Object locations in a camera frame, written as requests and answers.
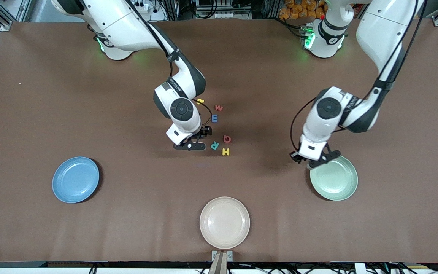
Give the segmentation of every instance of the blue plate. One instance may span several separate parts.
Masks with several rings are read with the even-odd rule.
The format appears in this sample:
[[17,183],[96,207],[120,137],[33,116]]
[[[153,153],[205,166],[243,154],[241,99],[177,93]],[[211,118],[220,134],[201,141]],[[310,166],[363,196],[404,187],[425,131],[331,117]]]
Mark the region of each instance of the blue plate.
[[52,189],[64,203],[82,202],[96,190],[99,169],[86,157],[74,157],[63,162],[55,171]]

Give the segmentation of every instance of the brown tabletop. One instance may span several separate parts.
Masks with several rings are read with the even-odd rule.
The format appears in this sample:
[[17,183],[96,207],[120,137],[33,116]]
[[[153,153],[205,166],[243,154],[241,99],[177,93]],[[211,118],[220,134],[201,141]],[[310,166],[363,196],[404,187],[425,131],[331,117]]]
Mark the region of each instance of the brown tabletop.
[[[356,167],[346,201],[313,191],[290,160],[300,106],[336,85],[362,97],[377,71],[356,43],[318,59],[275,21],[157,23],[224,107],[205,141],[231,156],[175,151],[152,93],[169,73],[160,50],[111,61],[80,23],[15,23],[0,35],[0,261],[209,260],[198,225],[205,204],[232,196],[251,229],[238,261],[438,261],[438,28],[424,22],[379,119],[330,146]],[[199,107],[202,115],[207,111]],[[299,138],[306,113],[294,129]],[[229,145],[222,136],[230,135]],[[52,193],[56,168],[93,158],[91,199]]]

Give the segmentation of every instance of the robotic arm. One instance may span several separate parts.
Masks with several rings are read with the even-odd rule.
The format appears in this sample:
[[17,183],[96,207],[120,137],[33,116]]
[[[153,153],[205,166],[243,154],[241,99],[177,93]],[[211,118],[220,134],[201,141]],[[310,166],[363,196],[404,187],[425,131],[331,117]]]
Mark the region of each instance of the robotic arm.
[[299,151],[290,154],[293,160],[309,159],[309,168],[327,163],[340,155],[339,151],[330,151],[328,146],[324,153],[327,141],[338,125],[354,133],[372,128],[384,97],[400,71],[405,55],[403,34],[422,3],[423,0],[372,0],[361,19],[356,38],[375,62],[378,79],[364,99],[338,87],[322,90],[306,118]]
[[[143,49],[163,49],[167,60],[179,68],[178,73],[170,75],[153,93],[158,109],[173,122],[167,136],[176,149],[205,149],[198,139],[212,130],[202,127],[198,110],[191,101],[204,92],[205,78],[162,30],[144,21],[130,0],[51,1],[59,12],[89,23],[101,50],[113,60],[125,59]],[[193,137],[197,137],[197,142],[192,142]]]

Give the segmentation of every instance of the green plate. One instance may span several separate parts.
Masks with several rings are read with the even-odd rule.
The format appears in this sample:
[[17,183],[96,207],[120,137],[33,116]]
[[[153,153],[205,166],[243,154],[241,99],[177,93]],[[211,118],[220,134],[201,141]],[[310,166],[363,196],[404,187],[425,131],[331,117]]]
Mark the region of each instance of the green plate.
[[358,187],[358,173],[348,159],[339,156],[310,171],[315,190],[326,199],[342,201],[354,194]]

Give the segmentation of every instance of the plate rim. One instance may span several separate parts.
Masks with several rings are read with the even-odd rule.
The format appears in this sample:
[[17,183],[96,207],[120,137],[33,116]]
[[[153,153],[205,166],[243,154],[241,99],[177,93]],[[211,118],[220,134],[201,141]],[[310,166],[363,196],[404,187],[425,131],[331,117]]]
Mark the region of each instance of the plate rim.
[[[57,194],[56,194],[56,192],[55,192],[55,181],[56,181],[56,176],[57,176],[57,173],[59,172],[59,170],[66,164],[66,163],[68,163],[68,162],[70,162],[70,161],[72,161],[72,160],[75,160],[75,159],[83,159],[83,160],[85,160],[85,161],[90,161],[90,163],[92,163],[92,165],[96,168],[96,170],[97,170],[97,183],[95,184],[95,186],[94,186],[94,189],[92,189],[92,191],[90,191],[90,194],[88,195],[88,196],[86,196],[85,198],[83,198],[82,200],[80,200],[80,201],[75,201],[75,202],[69,202],[69,201],[64,201],[63,199],[61,199]],[[87,199],[87,198],[89,198],[93,193],[94,193],[94,191],[96,191],[96,189],[97,189],[97,186],[99,185],[99,180],[101,179],[101,175],[100,175],[100,170],[99,170],[99,167],[97,166],[97,164],[94,162],[94,160],[92,160],[91,158],[89,158],[89,157],[85,157],[85,156],[75,156],[75,157],[72,157],[72,158],[69,158],[69,159],[67,159],[67,160],[65,160],[63,163],[61,163],[60,165],[59,165],[59,167],[55,170],[55,172],[54,172],[54,176],[53,176],[53,178],[52,178],[52,191],[53,191],[53,193],[54,193],[54,196],[57,198],[57,199],[59,199],[59,201],[61,201],[61,202],[64,202],[64,203],[67,203],[67,204],[75,204],[75,203],[80,203],[80,202],[82,202],[82,201],[85,201],[85,199]]]
[[[238,203],[239,205],[241,205],[242,206],[242,208],[245,210],[245,234],[244,234],[244,237],[242,237],[241,238],[241,241],[238,241],[238,243],[237,244],[235,244],[235,245],[229,245],[229,246],[217,246],[217,245],[214,245],[214,244],[212,244],[208,239],[207,239],[207,237],[205,236],[205,233],[204,233],[204,231],[205,231],[205,227],[202,225],[202,220],[205,220],[205,210],[206,210],[206,208],[208,208],[209,207],[209,205],[210,204],[212,204],[214,201],[217,201],[217,200],[220,200],[220,199],[224,199],[224,200],[232,200],[232,201],[234,201],[234,202],[236,202],[236,203]],[[209,243],[210,245],[212,245],[212,246],[214,246],[215,248],[219,248],[219,249],[232,249],[232,248],[235,248],[236,246],[238,246],[238,245],[240,245],[246,238],[247,238],[247,236],[248,236],[248,234],[249,234],[249,231],[250,231],[250,228],[251,228],[251,218],[250,218],[250,216],[249,216],[249,212],[248,212],[248,209],[245,207],[245,205],[243,204],[243,203],[241,203],[241,201],[239,201],[238,199],[236,199],[236,198],[233,198],[233,197],[229,197],[229,196],[220,196],[220,197],[217,197],[217,198],[214,198],[214,199],[212,199],[212,200],[210,200],[203,208],[202,208],[202,212],[200,213],[200,217],[199,217],[199,227],[200,227],[200,233],[202,234],[202,237],[205,239],[205,241],[207,241],[207,243]]]
[[320,196],[322,196],[322,197],[324,197],[324,198],[326,198],[326,199],[328,199],[328,200],[330,200],[330,201],[344,201],[344,200],[350,198],[351,196],[353,196],[354,193],[356,192],[356,190],[358,189],[358,181],[359,181],[359,179],[358,179],[358,171],[357,171],[356,168],[354,167],[353,163],[351,163],[351,161],[349,161],[349,159],[347,159],[346,157],[344,157],[344,156],[342,156],[342,155],[339,156],[338,158],[342,158],[342,159],[344,159],[345,161],[347,161],[348,164],[352,167],[352,169],[353,169],[353,171],[354,171],[354,174],[355,174],[354,190],[353,190],[353,191],[352,191],[347,197],[345,197],[345,198],[342,198],[342,199],[336,199],[336,198],[329,198],[329,197],[326,197],[325,195],[322,195],[322,193],[319,191],[319,188],[318,188],[319,184],[318,184],[318,183],[314,183],[313,180],[312,180],[312,170],[310,170],[310,172],[309,172],[309,176],[310,176],[310,179],[311,179],[311,184],[312,184],[312,186],[314,187],[315,191],[317,191],[317,193],[318,193]]

